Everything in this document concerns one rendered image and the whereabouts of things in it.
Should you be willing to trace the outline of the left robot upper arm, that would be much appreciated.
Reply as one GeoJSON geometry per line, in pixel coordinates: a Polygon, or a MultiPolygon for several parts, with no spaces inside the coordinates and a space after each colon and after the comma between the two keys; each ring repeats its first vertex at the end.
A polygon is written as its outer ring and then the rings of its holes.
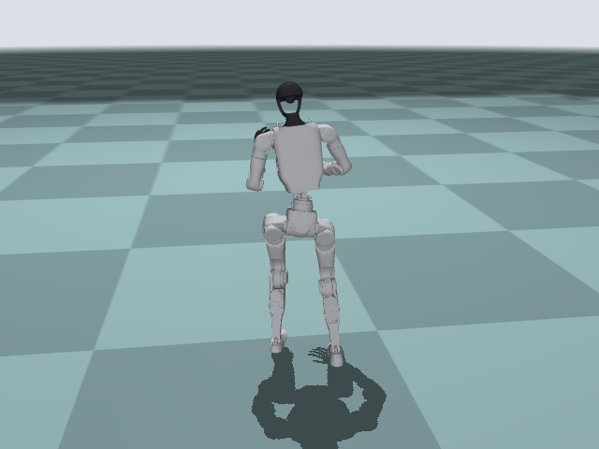
{"type": "Polygon", "coordinates": [[[273,145],[273,131],[260,134],[256,137],[250,163],[250,178],[247,189],[261,191],[264,178],[261,177],[266,164],[266,151],[273,145]]]}

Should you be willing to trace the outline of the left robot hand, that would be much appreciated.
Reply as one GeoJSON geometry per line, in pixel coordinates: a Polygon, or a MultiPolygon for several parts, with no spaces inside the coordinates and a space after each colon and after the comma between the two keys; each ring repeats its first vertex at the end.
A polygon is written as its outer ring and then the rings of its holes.
{"type": "MultiPolygon", "coordinates": [[[[262,132],[263,133],[267,133],[268,131],[270,131],[270,129],[267,129],[267,127],[263,127],[261,130],[257,130],[256,134],[255,134],[255,139],[258,135],[260,135],[262,132]],[[265,130],[266,129],[266,130],[265,130]],[[265,131],[264,131],[265,130],[265,131]],[[264,132],[263,132],[264,131],[264,132]]],[[[262,133],[262,134],[263,134],[262,133]]],[[[255,142],[255,141],[254,141],[255,142]]]]}

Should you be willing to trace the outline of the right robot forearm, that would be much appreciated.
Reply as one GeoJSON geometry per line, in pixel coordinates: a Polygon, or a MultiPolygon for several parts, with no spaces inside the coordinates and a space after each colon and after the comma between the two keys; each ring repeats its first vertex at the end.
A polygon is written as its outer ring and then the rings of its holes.
{"type": "MultiPolygon", "coordinates": [[[[334,164],[335,164],[335,163],[336,163],[336,161],[334,161],[334,162],[331,162],[331,163],[325,163],[325,162],[323,161],[323,168],[324,168],[324,173],[323,173],[323,174],[324,174],[324,175],[327,175],[327,176],[331,176],[331,175],[338,175],[338,174],[337,174],[337,173],[334,171],[334,169],[333,169],[333,167],[334,167],[334,164]]],[[[350,163],[351,163],[351,162],[350,162],[350,163]]],[[[351,164],[351,165],[352,165],[352,164],[351,164]]]]}

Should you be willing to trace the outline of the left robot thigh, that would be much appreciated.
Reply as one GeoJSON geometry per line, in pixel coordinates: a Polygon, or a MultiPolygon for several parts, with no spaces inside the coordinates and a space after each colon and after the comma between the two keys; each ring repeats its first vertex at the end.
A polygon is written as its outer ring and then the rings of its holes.
{"type": "Polygon", "coordinates": [[[285,230],[285,215],[269,213],[264,217],[262,231],[270,257],[270,269],[274,269],[274,288],[285,287],[288,283],[288,271],[285,270],[285,230]]]}

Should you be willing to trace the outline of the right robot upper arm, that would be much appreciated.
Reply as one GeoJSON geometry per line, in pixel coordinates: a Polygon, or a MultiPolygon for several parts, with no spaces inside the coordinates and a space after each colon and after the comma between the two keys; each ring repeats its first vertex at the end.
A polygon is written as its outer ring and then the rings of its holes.
{"type": "Polygon", "coordinates": [[[351,170],[352,165],[346,155],[345,148],[338,137],[338,133],[327,124],[318,124],[317,126],[320,130],[321,140],[327,143],[326,146],[330,154],[336,160],[333,167],[334,171],[340,176],[346,174],[351,170]]]}

